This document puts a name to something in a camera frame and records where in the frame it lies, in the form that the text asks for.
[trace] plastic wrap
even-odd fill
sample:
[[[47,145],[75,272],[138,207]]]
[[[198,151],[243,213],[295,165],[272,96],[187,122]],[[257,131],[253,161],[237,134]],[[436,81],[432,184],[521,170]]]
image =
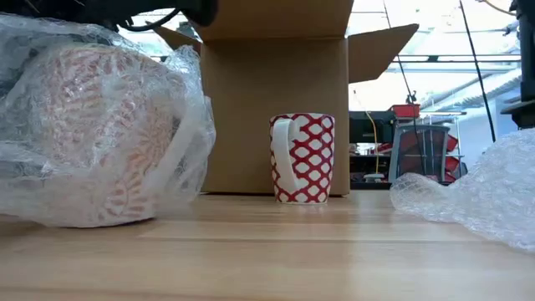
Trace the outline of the plastic wrap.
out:
[[[466,176],[441,186],[406,174],[390,189],[394,207],[435,222],[458,222],[511,247],[535,251],[535,130],[504,136]]]
[[[0,214],[112,226],[198,194],[215,130],[192,48],[161,64],[98,26],[0,15],[0,58]]]

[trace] mug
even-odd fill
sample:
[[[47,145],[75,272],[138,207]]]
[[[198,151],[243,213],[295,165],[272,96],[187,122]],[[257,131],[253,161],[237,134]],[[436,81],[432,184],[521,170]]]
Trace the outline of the mug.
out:
[[[334,117],[285,114],[269,121],[272,178],[277,201],[327,202],[333,179]]]
[[[183,116],[169,110],[174,94],[147,91],[142,80],[163,77],[184,85],[182,77],[147,57],[100,46],[67,45],[39,66],[36,74],[47,80],[33,91],[43,106],[33,108],[40,144],[48,157],[81,174],[58,173],[46,181],[47,191],[69,190],[53,194],[39,221],[104,227],[154,217],[199,117],[194,109]],[[186,88],[172,92],[185,94]],[[181,120],[175,132],[174,117]]]

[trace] red lattice pattern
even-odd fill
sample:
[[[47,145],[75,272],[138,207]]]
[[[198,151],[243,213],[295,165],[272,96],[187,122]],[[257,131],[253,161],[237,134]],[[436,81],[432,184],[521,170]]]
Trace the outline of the red lattice pattern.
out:
[[[278,185],[280,174],[271,149],[272,177],[275,196],[279,202],[323,203],[329,196],[334,163],[334,118],[321,114],[279,115],[270,120],[270,142],[273,127],[280,119],[292,119],[298,123],[299,137],[290,145],[293,172],[303,184],[294,193]]]

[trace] table surface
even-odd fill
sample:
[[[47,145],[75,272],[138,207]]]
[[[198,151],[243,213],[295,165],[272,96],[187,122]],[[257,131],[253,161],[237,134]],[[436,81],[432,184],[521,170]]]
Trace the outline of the table surface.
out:
[[[0,299],[534,300],[535,256],[394,212],[387,191],[325,206],[202,196],[100,229],[0,217]]]

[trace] cardboard box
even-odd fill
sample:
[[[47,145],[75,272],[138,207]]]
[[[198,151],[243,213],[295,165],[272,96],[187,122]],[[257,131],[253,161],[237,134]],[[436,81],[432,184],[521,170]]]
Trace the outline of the cardboard box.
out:
[[[217,141],[203,191],[273,193],[269,119],[334,116],[333,195],[349,193],[349,83],[377,79],[418,25],[345,37],[353,0],[221,0],[204,44],[156,32],[172,47],[201,49]]]

